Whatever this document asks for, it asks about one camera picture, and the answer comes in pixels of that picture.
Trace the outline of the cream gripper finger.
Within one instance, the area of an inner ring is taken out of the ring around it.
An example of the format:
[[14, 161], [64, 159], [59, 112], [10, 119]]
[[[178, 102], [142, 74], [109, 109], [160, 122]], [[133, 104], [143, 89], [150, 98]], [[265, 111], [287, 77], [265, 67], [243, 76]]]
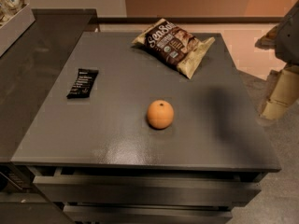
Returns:
[[299, 66], [287, 63], [279, 72], [270, 72], [259, 115], [263, 119], [280, 119], [298, 99]]

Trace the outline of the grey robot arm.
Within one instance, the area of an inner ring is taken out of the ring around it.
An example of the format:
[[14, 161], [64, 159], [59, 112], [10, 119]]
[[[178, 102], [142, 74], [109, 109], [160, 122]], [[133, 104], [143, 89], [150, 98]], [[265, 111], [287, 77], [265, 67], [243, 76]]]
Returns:
[[299, 1], [255, 46], [272, 49], [286, 64], [279, 72], [270, 72], [259, 111], [264, 119], [279, 119], [299, 99]]

